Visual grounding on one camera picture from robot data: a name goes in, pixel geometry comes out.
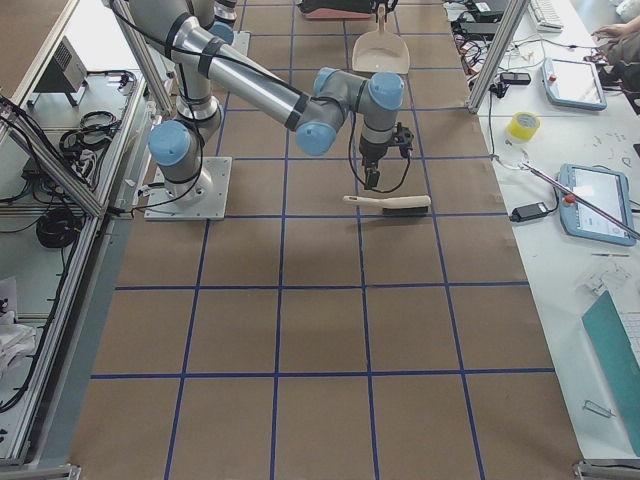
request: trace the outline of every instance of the beige dustpan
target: beige dustpan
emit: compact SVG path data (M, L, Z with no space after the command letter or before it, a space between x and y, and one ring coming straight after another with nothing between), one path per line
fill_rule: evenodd
M353 48L353 69L356 72L409 72L409 49L398 35L385 29L386 10L378 6L378 29L361 35Z

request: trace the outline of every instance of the person's hand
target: person's hand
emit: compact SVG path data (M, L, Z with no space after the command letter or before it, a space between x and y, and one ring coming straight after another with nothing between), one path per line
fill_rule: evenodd
M609 43L618 43L622 37L628 35L628 26L624 23L615 23L613 25L605 25L592 33L598 40L606 38Z

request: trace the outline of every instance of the brush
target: brush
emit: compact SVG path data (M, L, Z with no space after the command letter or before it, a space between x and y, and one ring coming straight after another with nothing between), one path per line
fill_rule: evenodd
M413 197L368 198L345 195L342 201L360 207L380 207L383 215L416 215L429 211L431 197L416 195Z

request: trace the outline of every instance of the white plastic bag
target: white plastic bag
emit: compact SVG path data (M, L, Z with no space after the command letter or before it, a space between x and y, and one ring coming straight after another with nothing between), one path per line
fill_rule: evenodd
M640 15L640 0L623 0L616 7L616 13L620 15L624 23L630 22Z

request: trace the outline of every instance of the tablet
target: tablet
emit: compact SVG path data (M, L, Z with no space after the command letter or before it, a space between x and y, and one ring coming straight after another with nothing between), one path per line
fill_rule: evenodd
M607 108L593 63L546 58L542 64L542 82L554 105L586 110Z
M629 181L624 173L603 168L565 164L558 181L631 228ZM588 207L560 204L560 220L569 235L618 245L635 245L636 239Z

